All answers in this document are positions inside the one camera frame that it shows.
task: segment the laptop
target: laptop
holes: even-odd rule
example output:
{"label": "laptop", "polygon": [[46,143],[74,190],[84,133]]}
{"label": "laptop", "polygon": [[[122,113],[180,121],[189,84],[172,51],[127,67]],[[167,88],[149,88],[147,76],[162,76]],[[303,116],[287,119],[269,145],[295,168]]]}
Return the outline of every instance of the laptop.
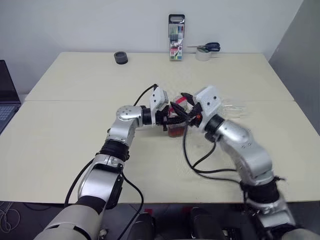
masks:
{"label": "laptop", "polygon": [[0,134],[21,106],[5,60],[0,60]]}

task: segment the white table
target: white table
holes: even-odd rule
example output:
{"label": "white table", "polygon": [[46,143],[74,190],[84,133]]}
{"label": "white table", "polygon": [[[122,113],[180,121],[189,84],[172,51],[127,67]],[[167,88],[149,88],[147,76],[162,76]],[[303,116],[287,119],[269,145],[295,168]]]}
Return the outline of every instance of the white table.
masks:
{"label": "white table", "polygon": [[27,101],[100,101],[122,106],[133,103],[157,83],[173,98],[215,85],[220,95],[242,101],[293,101],[262,54],[215,54],[202,62],[194,54],[169,61],[167,53],[128,53],[118,65],[113,53],[63,52]]}
{"label": "white table", "polygon": [[[294,101],[247,101],[249,116],[237,122],[250,128],[266,148],[288,201],[320,200],[320,138]],[[2,201],[63,203],[80,169],[100,150],[118,104],[105,101],[27,101],[0,136]],[[189,157],[209,151],[203,135],[188,135]],[[242,201],[236,184],[193,174],[182,154],[182,139],[161,128],[136,132],[124,171],[144,193],[146,203],[234,203]],[[218,147],[201,166],[232,167]],[[235,173],[223,173],[231,176]],[[76,191],[70,202],[77,199]],[[120,203],[139,202],[123,184]]]}

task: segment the scissors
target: scissors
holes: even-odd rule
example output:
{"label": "scissors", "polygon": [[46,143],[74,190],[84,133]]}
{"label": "scissors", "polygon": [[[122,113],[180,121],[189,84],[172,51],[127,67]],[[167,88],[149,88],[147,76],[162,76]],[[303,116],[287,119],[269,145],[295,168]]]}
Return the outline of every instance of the scissors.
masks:
{"label": "scissors", "polygon": [[209,52],[219,52],[220,44],[218,42],[208,42],[206,45],[188,46],[188,48],[206,49]]}

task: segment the laptop keyboard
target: laptop keyboard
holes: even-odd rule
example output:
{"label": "laptop keyboard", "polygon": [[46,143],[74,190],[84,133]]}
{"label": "laptop keyboard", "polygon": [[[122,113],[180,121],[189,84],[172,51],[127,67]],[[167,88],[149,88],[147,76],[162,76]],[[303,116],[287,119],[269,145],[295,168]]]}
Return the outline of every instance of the laptop keyboard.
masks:
{"label": "laptop keyboard", "polygon": [[0,121],[4,121],[10,115],[15,106],[0,106]]}

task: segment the laptop screen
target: laptop screen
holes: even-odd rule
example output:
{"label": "laptop screen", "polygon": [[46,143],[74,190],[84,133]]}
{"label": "laptop screen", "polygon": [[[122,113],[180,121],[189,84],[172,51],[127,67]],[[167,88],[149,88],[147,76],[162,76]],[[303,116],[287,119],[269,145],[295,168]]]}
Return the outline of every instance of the laptop screen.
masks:
{"label": "laptop screen", "polygon": [[20,102],[5,60],[0,60],[0,103]]}

